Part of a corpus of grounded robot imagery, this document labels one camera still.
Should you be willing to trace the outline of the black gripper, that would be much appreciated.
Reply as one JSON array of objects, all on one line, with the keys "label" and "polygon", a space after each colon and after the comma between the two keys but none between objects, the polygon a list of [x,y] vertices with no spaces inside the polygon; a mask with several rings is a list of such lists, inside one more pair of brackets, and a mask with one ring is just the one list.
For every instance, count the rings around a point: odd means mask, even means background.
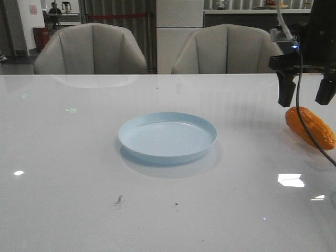
[{"label": "black gripper", "polygon": [[[269,67],[277,71],[282,107],[291,105],[296,88],[295,75],[304,70],[323,70],[323,79],[315,98],[320,105],[328,105],[335,96],[335,1],[314,1],[308,22],[287,26],[279,6],[276,8],[279,26],[292,43],[294,52],[272,56]],[[298,40],[293,40],[288,27],[297,29]]]}]

